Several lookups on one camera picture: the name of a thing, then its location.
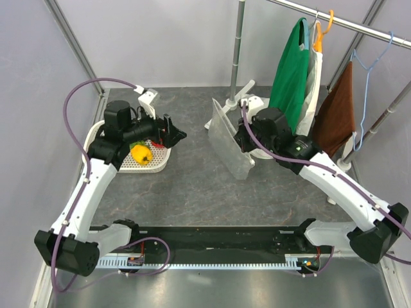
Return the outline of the clear dotted zip bag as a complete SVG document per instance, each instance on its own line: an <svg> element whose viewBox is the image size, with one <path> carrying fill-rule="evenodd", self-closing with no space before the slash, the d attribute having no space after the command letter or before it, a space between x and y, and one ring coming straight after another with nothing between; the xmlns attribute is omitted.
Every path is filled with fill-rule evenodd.
<svg viewBox="0 0 411 308"><path fill-rule="evenodd" d="M237 180L245 180L255 166L255 161L248 153L241 151L234 140L235 134L236 131L223 108L213 98L213 116L208 129L209 142L232 176Z"/></svg>

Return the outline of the yellow bell pepper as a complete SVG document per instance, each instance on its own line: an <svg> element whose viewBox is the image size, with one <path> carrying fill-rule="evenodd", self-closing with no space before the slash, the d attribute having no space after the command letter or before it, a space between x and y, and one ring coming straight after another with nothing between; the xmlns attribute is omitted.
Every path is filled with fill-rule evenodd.
<svg viewBox="0 0 411 308"><path fill-rule="evenodd" d="M130 149L130 154L132 158L141 166L148 165L153 159L153 155L149 147L142 144L136 144L132 147Z"/></svg>

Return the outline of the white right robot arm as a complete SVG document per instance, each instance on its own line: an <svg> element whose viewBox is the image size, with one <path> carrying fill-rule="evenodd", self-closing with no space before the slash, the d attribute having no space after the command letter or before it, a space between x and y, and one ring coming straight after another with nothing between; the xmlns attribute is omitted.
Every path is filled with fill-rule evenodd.
<svg viewBox="0 0 411 308"><path fill-rule="evenodd" d="M247 105L241 107L234 136L242 152L265 152L326 193L351 218L348 223L308 220L303 231L294 236L296 249L306 253L316 246L346 246L373 264L383 257L410 264L389 254L401 235L410 237L405 226L409 211L403 204L389 204L376 197L344 173L310 138L293 135L280 110L264 108L252 119L247 118L248 111Z"/></svg>

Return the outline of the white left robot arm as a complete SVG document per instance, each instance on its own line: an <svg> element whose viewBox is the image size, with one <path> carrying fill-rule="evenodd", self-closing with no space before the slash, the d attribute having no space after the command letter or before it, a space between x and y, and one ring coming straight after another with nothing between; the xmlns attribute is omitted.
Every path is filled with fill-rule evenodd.
<svg viewBox="0 0 411 308"><path fill-rule="evenodd" d="M100 257L123 248L135 252L141 245L138 225L117 220L92 233L92 218L107 187L117 175L130 145L153 141L165 148L174 147L186 133L172 123L169 115L152 117L141 110L135 118L130 104L110 102L103 114L102 134L86 150L85 167L62 214L48 231L39 230L34 243L45 263L53 270L88 276Z"/></svg>

